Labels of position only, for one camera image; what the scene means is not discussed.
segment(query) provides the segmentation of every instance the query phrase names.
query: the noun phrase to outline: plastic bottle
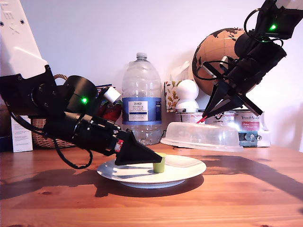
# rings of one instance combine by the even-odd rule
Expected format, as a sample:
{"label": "plastic bottle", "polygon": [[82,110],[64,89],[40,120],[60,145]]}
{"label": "plastic bottle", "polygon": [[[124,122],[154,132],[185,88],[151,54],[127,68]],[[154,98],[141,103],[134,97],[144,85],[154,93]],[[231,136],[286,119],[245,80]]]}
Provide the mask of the plastic bottle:
{"label": "plastic bottle", "polygon": [[144,145],[160,142],[161,80],[145,53],[128,64],[122,81],[122,125]]}

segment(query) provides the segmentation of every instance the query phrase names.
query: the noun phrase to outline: bottle label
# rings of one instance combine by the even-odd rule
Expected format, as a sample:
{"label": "bottle label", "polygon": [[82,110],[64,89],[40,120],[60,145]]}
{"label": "bottle label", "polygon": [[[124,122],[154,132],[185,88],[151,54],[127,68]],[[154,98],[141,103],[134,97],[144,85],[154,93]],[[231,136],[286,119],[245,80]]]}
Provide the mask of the bottle label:
{"label": "bottle label", "polygon": [[122,98],[122,124],[154,125],[162,124],[161,98],[130,97]]}

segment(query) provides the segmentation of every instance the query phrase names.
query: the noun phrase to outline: green cup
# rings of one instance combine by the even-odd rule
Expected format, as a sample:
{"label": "green cup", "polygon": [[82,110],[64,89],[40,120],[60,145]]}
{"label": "green cup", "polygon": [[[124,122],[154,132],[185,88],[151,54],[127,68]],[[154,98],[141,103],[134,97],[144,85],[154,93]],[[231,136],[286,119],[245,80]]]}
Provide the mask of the green cup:
{"label": "green cup", "polygon": [[162,157],[162,161],[160,163],[153,163],[153,171],[155,173],[163,173],[164,172],[164,167],[165,167],[165,153],[158,153],[155,152],[157,155],[160,155]]}

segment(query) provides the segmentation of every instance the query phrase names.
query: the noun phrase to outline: white sticker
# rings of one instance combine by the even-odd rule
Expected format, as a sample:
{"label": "white sticker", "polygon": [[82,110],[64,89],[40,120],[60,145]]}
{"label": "white sticker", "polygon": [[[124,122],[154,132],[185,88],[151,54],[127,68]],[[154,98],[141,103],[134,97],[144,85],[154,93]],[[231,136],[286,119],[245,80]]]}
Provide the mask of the white sticker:
{"label": "white sticker", "polygon": [[148,101],[128,101],[128,121],[148,121]]}

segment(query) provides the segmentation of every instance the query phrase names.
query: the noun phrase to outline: wooden table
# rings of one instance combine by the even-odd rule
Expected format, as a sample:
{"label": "wooden table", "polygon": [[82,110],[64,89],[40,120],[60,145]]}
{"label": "wooden table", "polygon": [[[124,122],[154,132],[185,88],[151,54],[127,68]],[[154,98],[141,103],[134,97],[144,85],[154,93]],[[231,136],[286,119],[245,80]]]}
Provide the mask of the wooden table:
{"label": "wooden table", "polygon": [[[136,189],[97,174],[114,157],[94,153],[88,169],[74,170],[54,150],[1,153],[1,226],[303,226],[303,153],[150,148],[200,159],[207,170],[175,187]],[[77,164],[88,160],[78,148],[63,152]]]}

